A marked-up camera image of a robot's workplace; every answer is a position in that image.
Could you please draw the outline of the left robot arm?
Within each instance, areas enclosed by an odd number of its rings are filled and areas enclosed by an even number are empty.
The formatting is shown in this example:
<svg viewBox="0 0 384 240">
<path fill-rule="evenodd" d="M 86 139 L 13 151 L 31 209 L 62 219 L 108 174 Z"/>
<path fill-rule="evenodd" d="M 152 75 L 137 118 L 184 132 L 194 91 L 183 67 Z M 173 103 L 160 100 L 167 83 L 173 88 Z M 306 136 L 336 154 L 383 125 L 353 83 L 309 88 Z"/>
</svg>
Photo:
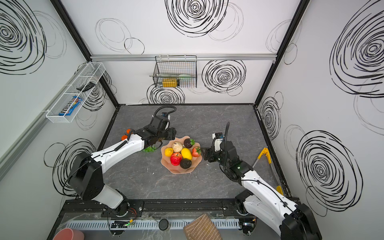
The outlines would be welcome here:
<svg viewBox="0 0 384 240">
<path fill-rule="evenodd" d="M 130 203 L 124 194 L 104 183 L 104 173 L 120 161 L 157 142 L 175 139 L 177 131 L 170 127 L 170 114 L 177 109 L 170 106 L 169 112 L 158 115 L 165 108 L 158 108 L 145 127 L 128 129 L 120 142 L 90 154 L 79 153 L 65 185 L 69 185 L 82 200 L 96 201 L 108 207 L 116 216 L 125 216 L 131 210 Z"/>
</svg>

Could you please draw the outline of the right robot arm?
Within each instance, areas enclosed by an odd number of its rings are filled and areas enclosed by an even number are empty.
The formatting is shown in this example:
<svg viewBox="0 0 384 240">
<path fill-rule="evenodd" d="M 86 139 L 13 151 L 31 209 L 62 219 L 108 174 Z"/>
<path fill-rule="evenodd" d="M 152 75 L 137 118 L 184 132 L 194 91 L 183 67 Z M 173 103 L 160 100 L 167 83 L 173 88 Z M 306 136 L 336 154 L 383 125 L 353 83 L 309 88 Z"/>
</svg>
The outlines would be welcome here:
<svg viewBox="0 0 384 240">
<path fill-rule="evenodd" d="M 282 240 L 320 240 L 322 235 L 312 210 L 295 203 L 271 187 L 237 154 L 227 134 L 215 133 L 211 147 L 203 148 L 204 160 L 218 162 L 222 172 L 245 190 L 237 196 L 239 213 L 251 214 L 274 230 Z"/>
</svg>

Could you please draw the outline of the dark fake avocado half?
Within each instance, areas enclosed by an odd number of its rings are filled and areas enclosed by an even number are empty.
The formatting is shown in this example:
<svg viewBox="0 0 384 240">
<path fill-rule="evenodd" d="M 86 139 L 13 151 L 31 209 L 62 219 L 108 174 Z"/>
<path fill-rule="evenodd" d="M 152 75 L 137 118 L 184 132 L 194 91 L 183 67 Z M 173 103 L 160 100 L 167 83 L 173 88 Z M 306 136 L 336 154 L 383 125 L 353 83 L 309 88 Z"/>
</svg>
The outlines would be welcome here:
<svg viewBox="0 0 384 240">
<path fill-rule="evenodd" d="M 195 144 L 195 140 L 188 138 L 184 140 L 184 147 L 187 149 L 191 149 L 193 145 Z"/>
</svg>

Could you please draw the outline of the yellow fake pear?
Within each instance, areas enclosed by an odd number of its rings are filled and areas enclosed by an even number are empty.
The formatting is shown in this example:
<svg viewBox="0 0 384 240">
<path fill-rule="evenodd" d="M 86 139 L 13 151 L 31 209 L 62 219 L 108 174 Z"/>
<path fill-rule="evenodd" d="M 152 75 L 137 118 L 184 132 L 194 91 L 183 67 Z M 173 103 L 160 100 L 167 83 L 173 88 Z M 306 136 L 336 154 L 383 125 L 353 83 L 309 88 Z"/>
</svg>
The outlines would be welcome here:
<svg viewBox="0 0 384 240">
<path fill-rule="evenodd" d="M 171 157 L 173 153 L 174 153 L 173 148 L 166 148 L 166 149 L 164 150 L 164 155 L 165 155 L 165 157 Z"/>
</svg>

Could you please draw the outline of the red fake apple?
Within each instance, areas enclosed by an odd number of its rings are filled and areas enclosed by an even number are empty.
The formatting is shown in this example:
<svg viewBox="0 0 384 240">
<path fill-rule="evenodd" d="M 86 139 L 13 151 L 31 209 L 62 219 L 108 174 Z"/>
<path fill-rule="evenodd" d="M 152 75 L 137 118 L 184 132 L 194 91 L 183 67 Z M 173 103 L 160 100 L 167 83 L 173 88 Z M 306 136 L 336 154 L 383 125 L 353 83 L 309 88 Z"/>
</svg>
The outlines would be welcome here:
<svg viewBox="0 0 384 240">
<path fill-rule="evenodd" d="M 170 156 L 170 162 L 173 166 L 179 166 L 181 161 L 183 159 L 183 156 L 181 153 L 173 153 L 171 156 Z"/>
</svg>

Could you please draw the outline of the red fake strawberry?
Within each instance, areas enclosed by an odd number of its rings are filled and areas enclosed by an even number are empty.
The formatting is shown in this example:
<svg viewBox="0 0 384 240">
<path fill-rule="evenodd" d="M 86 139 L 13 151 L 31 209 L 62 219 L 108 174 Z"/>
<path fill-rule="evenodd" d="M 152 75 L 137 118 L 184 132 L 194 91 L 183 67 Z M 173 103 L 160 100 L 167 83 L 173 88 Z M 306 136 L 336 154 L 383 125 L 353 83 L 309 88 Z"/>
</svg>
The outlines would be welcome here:
<svg viewBox="0 0 384 240">
<path fill-rule="evenodd" d="M 201 148 L 200 147 L 194 147 L 192 150 L 192 156 L 195 158 L 198 158 L 201 156 Z"/>
</svg>

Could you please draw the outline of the yellow fake lemon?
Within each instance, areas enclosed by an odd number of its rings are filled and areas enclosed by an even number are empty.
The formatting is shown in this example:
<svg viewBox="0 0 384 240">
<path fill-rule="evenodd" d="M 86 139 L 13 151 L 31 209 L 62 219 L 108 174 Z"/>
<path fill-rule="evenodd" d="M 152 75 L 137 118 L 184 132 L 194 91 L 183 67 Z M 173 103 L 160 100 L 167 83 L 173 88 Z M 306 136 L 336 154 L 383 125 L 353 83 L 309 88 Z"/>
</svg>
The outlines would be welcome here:
<svg viewBox="0 0 384 240">
<path fill-rule="evenodd" d="M 187 148 L 183 148 L 181 150 L 181 154 L 182 154 L 183 159 L 187 159 L 187 160 L 192 160 L 193 159 L 191 151 L 189 149 L 187 149 Z"/>
</svg>

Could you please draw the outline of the green fake grapes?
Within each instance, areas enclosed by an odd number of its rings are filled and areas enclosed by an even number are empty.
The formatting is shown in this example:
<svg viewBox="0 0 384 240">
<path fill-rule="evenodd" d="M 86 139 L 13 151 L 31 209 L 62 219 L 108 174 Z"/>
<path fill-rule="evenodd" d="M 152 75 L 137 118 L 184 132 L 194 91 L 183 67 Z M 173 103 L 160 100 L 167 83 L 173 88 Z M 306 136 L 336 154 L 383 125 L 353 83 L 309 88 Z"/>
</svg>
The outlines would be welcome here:
<svg viewBox="0 0 384 240">
<path fill-rule="evenodd" d="M 145 153 L 153 153 L 155 150 L 156 150 L 155 147 L 153 147 L 153 146 L 149 146 L 149 147 L 145 148 L 145 149 L 143 150 L 143 152 L 145 152 Z"/>
</svg>

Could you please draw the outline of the pink wavy fruit bowl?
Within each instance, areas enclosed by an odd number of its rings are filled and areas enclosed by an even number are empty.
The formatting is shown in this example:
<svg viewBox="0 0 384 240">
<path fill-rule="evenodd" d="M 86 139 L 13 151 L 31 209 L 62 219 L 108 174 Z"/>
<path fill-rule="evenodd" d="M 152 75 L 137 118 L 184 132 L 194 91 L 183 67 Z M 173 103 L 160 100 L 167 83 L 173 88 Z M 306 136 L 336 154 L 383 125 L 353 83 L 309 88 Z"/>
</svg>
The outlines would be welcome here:
<svg viewBox="0 0 384 240">
<path fill-rule="evenodd" d="M 182 138 L 175 138 L 175 140 L 169 141 L 169 143 L 163 147 L 161 147 L 161 153 L 162 153 L 162 159 L 161 164 L 168 169 L 172 174 L 188 174 L 195 170 L 195 168 L 198 166 L 198 164 L 202 161 L 203 157 L 193 157 L 192 158 L 192 165 L 188 169 L 183 169 L 180 166 L 174 166 L 171 163 L 170 157 L 165 156 L 165 150 L 166 148 L 171 148 L 172 144 L 174 142 L 180 142 L 183 143 L 185 139 L 189 139 L 189 136 L 184 136 Z"/>
</svg>

